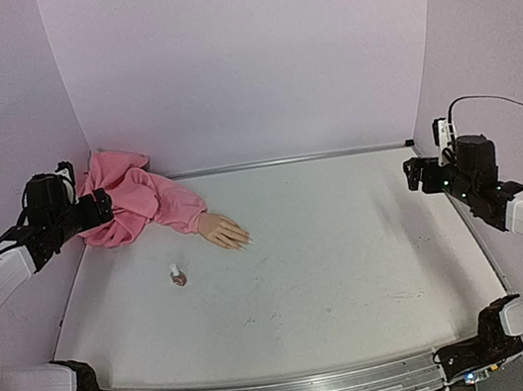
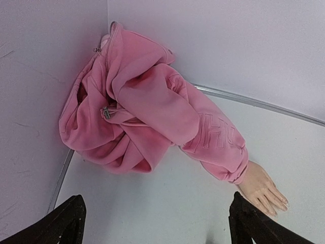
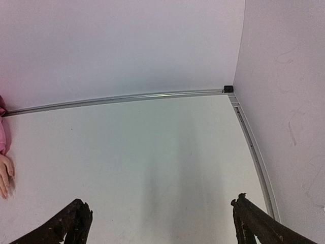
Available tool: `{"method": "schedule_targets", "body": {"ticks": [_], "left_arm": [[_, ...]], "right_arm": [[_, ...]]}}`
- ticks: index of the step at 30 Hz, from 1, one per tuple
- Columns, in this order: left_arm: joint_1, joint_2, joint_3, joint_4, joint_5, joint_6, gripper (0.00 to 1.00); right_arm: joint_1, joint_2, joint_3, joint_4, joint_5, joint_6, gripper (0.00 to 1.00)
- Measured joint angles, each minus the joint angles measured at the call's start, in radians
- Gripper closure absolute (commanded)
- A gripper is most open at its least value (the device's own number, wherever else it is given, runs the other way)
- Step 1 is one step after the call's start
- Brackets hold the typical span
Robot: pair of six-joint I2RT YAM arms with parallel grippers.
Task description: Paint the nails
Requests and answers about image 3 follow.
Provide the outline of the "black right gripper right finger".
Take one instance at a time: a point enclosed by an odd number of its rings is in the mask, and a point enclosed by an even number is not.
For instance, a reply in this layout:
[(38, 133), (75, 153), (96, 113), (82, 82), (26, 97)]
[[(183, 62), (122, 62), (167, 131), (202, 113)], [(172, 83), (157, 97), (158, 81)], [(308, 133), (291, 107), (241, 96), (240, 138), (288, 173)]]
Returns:
[(241, 193), (231, 201), (238, 243), (314, 243), (280, 224)]

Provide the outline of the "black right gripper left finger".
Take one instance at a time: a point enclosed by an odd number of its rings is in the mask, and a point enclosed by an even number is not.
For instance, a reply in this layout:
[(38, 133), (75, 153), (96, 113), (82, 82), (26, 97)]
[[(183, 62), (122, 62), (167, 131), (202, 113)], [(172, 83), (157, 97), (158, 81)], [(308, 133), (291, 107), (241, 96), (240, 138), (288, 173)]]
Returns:
[(87, 243), (93, 211), (81, 199), (75, 199), (40, 227), (12, 241), (26, 243)]

